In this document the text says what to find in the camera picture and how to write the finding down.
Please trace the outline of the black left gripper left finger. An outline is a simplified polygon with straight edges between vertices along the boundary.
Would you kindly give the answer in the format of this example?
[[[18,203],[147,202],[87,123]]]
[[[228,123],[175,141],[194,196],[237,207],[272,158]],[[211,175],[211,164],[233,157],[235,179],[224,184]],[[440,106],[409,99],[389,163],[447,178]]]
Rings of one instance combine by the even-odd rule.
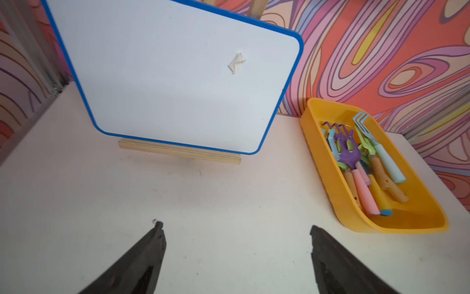
[[[162,222],[156,222],[154,228],[81,293],[153,294],[166,251],[163,227]]]

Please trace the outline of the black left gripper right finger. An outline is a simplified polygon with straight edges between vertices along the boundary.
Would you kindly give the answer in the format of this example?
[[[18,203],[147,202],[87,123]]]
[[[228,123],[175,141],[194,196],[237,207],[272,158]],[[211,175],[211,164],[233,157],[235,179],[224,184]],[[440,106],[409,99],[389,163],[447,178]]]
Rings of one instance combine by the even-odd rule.
[[[324,229],[310,231],[315,280],[321,294],[395,294],[385,283]]]

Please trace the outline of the yellow plastic storage tray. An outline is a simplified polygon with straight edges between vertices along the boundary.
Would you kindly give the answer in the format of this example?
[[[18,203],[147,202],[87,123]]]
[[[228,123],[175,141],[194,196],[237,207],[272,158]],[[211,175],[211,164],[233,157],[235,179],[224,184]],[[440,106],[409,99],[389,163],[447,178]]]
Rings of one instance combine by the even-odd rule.
[[[409,201],[399,203],[387,194],[394,212],[392,216],[369,216],[359,208],[323,134],[328,124],[352,127],[353,117],[359,112],[360,108],[348,104],[311,98],[301,116],[302,132],[337,219],[358,233],[426,234],[447,231],[449,222],[440,204],[373,118],[367,118],[365,126],[404,174],[406,180],[397,186]]]

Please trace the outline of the light blue hand rake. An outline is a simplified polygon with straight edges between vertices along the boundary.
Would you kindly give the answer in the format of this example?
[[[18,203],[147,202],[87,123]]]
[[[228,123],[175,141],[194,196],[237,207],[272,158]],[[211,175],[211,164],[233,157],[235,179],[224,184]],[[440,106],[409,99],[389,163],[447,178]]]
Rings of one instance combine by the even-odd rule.
[[[405,175],[401,172],[398,165],[391,158],[383,145],[377,141],[377,139],[365,126],[365,121],[369,116],[370,115],[368,113],[361,110],[353,117],[354,125],[363,147],[368,149],[371,155],[379,155],[384,168],[394,183],[398,184],[404,182],[406,180]]]

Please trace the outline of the green rake wooden handle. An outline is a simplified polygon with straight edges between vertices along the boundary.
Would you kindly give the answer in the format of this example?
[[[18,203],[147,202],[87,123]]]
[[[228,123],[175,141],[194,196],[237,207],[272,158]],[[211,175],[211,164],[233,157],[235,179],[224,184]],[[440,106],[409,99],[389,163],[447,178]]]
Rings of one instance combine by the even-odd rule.
[[[370,143],[369,139],[365,138],[365,135],[360,130],[359,126],[355,124],[355,129],[359,136],[359,139],[362,143],[362,146],[368,150],[369,153],[369,162],[372,167],[373,174],[379,184],[379,187],[383,191],[388,191],[390,195],[399,203],[406,203],[410,199],[406,196],[402,190],[389,178],[386,174],[383,164],[380,161],[380,158],[377,155],[376,149]]]

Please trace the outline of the light blue fork rake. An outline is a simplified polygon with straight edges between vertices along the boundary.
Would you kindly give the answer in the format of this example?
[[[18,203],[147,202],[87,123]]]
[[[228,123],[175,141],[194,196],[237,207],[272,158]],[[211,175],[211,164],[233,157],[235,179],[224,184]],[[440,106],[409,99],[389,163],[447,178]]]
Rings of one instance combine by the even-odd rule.
[[[336,141],[335,141],[335,134],[336,134],[335,130],[334,129],[329,129],[327,131],[325,129],[322,129],[321,131],[323,133],[323,137],[328,142],[331,153],[333,154],[334,159],[337,161],[337,165],[339,166],[339,168],[340,168],[340,170],[343,174],[343,177],[346,180],[346,183],[347,183],[347,185],[348,185],[348,187],[349,187],[349,189],[350,189],[350,191],[351,191],[358,207],[361,209],[362,205],[361,205],[358,193],[357,193],[357,189],[356,189],[356,185],[355,185],[355,182],[354,182],[353,174],[351,173],[351,169],[349,168],[349,166],[347,164],[344,164],[344,163],[339,161],[340,156],[339,156],[339,152],[338,152],[338,149],[337,149],[337,144],[336,144]]]

